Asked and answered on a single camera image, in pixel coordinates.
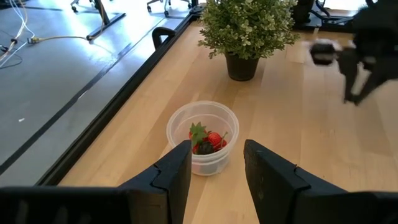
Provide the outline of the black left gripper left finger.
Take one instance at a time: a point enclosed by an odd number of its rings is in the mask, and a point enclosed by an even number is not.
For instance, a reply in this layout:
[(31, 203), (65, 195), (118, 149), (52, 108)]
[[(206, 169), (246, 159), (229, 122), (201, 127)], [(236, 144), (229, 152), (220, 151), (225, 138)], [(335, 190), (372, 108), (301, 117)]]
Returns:
[(188, 140), (118, 187), (3, 187), (1, 223), (182, 223)]

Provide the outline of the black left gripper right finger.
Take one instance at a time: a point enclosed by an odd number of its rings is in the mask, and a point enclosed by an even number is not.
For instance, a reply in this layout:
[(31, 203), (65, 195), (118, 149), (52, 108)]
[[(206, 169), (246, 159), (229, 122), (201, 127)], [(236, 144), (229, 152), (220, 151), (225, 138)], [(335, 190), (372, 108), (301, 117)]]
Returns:
[(397, 223), (395, 192), (348, 192), (251, 139), (244, 160), (260, 223)]

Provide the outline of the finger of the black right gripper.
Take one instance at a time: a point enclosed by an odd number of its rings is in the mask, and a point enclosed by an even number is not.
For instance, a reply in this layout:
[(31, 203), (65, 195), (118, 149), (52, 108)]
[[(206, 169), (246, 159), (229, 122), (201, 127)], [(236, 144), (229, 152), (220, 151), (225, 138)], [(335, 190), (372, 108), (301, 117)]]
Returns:
[(338, 65), (340, 73), (345, 77), (343, 102), (353, 102), (354, 95), (351, 90), (358, 75), (358, 61), (352, 57), (339, 57)]
[(375, 65), (363, 88), (355, 96), (353, 103), (359, 105), (372, 91), (389, 80), (397, 79), (397, 67), (390, 65)]

